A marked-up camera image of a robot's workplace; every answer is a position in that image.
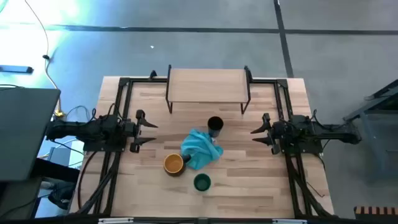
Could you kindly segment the white tape strip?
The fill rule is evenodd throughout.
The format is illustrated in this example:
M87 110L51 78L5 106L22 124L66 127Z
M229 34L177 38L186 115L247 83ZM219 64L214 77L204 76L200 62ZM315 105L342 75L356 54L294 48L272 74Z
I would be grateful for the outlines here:
M98 224L127 224L133 223L134 219L132 217L109 217L109 218L100 218L98 220Z
M308 222L301 219L275 218L272 219L272 224L308 224Z

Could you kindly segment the grey box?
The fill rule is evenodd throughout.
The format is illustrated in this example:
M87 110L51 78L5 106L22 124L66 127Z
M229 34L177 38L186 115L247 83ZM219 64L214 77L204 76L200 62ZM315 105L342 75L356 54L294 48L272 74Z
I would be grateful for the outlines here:
M67 148L52 147L50 149L47 160L50 162L53 162L55 164L62 165L62 166L69 166L70 165L70 154L71 154L71 150L69 150Z

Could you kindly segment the flat black floor device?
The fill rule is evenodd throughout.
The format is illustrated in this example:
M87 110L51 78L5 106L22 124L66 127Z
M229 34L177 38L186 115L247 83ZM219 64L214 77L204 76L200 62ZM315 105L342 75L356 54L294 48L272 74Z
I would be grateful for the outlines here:
M34 69L32 67L28 67L28 66L0 65L0 72L31 74L33 71L34 71Z

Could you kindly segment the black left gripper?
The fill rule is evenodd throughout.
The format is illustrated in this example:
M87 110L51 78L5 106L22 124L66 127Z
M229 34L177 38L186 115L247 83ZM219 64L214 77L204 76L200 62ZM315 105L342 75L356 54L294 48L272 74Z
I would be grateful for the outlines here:
M151 124L146 120L146 114L143 110L136 111L136 119L137 124L132 122L130 119L125 120L123 124L123 141L126 142L127 138L134 138L129 148L129 151L133 153L139 153L140 148L144 143L155 140L155 138L137 138L139 125L143 125L148 128L158 128L158 126Z

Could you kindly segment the dark rounded floor object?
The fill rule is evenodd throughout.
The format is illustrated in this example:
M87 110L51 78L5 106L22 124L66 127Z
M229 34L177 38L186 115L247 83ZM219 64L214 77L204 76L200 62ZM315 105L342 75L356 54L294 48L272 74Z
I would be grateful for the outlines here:
M58 182L51 188L48 199L62 210L67 210L73 196L76 184L71 182Z

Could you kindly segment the striped wooden bench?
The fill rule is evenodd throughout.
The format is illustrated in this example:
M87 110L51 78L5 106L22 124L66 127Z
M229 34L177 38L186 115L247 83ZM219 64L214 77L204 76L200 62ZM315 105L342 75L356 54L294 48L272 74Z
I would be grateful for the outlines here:
M398 207L354 207L357 220L398 224Z

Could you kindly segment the green cup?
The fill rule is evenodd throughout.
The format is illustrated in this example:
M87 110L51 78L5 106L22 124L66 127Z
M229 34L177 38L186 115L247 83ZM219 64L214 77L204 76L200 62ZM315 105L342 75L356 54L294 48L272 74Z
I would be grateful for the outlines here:
M211 179L206 174L198 174L195 176L193 184L198 191L204 192L211 187Z

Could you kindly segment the wooden shelf with black frame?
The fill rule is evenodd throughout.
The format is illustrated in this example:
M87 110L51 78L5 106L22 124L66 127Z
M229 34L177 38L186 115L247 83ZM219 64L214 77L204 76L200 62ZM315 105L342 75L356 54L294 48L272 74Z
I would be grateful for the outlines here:
M242 69L168 67L165 100L174 103L239 103L244 114L251 101L252 73Z

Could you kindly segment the blue microfibre cloth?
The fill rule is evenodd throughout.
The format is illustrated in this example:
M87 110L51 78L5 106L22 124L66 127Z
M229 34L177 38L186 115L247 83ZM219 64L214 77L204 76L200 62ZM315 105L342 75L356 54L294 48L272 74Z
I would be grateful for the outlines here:
M190 156L187 166L193 170L200 170L208 164L217 161L224 153L223 148L213 142L213 138L197 129L191 129L182 141L181 155Z

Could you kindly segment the tall black cup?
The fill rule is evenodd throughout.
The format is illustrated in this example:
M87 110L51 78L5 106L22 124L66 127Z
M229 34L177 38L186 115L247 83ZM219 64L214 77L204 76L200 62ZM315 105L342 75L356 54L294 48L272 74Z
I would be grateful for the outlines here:
M208 134L212 138L217 138L220 135L220 132L224 126L223 120L218 116L212 116L207 123L208 126Z

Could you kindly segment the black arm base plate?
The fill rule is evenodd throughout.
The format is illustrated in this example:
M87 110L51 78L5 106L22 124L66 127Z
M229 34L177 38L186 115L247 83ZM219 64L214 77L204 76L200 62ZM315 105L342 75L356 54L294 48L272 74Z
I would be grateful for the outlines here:
M282 150L291 154L310 153L319 154L323 152L323 146L320 141L282 143Z
M118 142L86 142L83 150L87 152L122 152L126 146L126 140Z

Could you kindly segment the dark grey desk top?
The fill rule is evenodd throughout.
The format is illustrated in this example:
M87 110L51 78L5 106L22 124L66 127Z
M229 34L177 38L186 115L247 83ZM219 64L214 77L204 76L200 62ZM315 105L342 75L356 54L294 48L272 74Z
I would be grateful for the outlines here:
M0 182L30 177L60 90L0 87Z

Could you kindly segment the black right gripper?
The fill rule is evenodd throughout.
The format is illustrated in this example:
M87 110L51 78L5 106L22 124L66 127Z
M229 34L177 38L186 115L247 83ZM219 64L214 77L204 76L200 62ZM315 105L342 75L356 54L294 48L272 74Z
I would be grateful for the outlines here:
M280 139L282 135L285 133L285 123L283 121L276 121L271 125L270 120L271 119L269 113L264 113L262 115L261 127L251 131L251 134L257 134L269 130L269 136L264 138L254 138L252 140L270 146L271 153L273 155L276 155L280 152L280 147L275 140Z

